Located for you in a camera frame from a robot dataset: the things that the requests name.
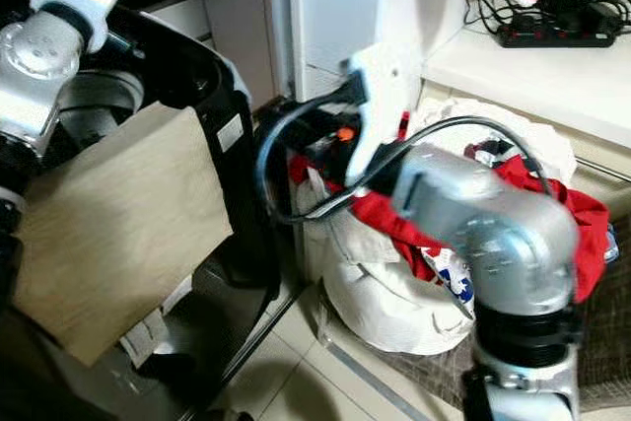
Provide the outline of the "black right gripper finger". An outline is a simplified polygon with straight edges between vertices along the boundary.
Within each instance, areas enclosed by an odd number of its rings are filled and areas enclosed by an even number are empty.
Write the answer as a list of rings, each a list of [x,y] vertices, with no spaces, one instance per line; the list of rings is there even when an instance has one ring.
[[[272,140],[271,155],[281,154],[312,157],[316,154],[318,134],[308,132],[281,132]]]
[[[261,133],[267,134],[280,128],[284,131],[289,124],[312,111],[318,105],[316,103],[270,103],[261,109]]]

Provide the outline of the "red garment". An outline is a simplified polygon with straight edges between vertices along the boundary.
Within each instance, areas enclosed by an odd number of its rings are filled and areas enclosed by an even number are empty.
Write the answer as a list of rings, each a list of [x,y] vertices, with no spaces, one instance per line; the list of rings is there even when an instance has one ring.
[[[433,143],[387,143],[360,188],[342,185],[342,208],[392,240],[450,250],[481,307],[554,313],[591,293],[602,254],[582,249],[594,233],[529,177],[523,156],[492,169]]]

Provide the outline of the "cabinet with dark countertop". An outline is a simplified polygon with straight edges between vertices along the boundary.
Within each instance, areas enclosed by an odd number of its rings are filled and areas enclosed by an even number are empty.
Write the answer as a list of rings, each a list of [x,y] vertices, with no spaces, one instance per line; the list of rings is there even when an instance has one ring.
[[[233,61],[251,96],[249,108],[256,110],[278,96],[270,0],[184,0],[153,15]]]

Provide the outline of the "white laundry bag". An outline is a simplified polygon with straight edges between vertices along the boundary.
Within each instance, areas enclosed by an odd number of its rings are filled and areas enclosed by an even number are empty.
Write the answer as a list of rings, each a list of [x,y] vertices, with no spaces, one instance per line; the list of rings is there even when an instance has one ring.
[[[461,98],[423,100],[401,120],[398,133],[407,138],[439,120],[465,115],[495,120],[527,142],[580,233],[572,257],[574,300],[589,298],[605,268],[609,213],[594,197],[571,187],[577,169],[572,142],[551,125]],[[376,349],[438,355],[450,352],[473,329],[476,292],[468,264],[397,217],[387,196],[356,197],[350,209],[307,223],[304,251],[335,313]]]

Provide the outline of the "grey-beige woven cloth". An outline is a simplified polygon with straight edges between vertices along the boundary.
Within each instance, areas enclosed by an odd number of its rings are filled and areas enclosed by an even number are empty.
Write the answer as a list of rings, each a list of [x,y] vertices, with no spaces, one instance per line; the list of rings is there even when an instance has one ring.
[[[152,105],[37,178],[15,308],[94,366],[233,235],[201,122]]]

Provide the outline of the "black power strip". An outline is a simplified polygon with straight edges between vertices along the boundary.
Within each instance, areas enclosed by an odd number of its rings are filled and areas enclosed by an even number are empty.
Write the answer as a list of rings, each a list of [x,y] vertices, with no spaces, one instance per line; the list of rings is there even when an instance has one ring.
[[[502,26],[493,34],[505,48],[606,48],[616,36],[608,34],[569,34],[555,29],[518,31]]]

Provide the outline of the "brown checked fabric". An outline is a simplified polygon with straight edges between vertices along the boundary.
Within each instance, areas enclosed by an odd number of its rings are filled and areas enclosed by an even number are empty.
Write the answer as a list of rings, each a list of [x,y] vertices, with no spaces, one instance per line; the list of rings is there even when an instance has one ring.
[[[578,386],[583,413],[631,406],[631,266],[608,269],[581,306],[585,338]],[[461,407],[460,377],[472,367],[473,338],[438,355],[384,355],[427,392]]]

